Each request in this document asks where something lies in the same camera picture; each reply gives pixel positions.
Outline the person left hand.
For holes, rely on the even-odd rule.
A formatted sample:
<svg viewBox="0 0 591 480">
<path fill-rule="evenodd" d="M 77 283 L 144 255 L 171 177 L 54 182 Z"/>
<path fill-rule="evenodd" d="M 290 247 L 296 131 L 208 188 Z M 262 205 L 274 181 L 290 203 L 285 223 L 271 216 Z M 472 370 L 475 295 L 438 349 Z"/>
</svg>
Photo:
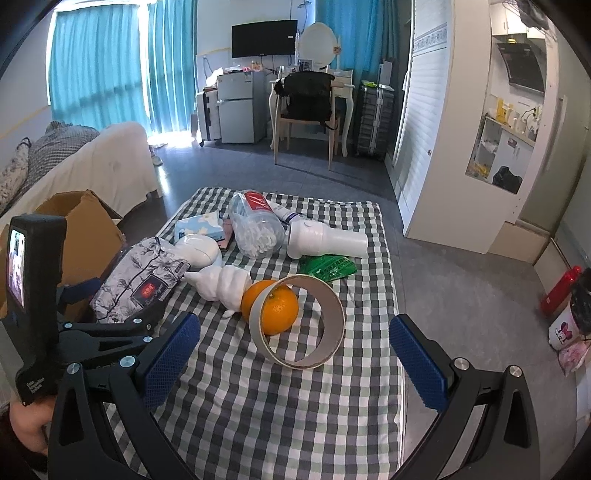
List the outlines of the person left hand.
<svg viewBox="0 0 591 480">
<path fill-rule="evenodd" d="M 18 440 L 33 453 L 48 455 L 45 426 L 52 421 L 56 398 L 38 399 L 25 406 L 18 400 L 9 406 L 9 418 Z"/>
</svg>

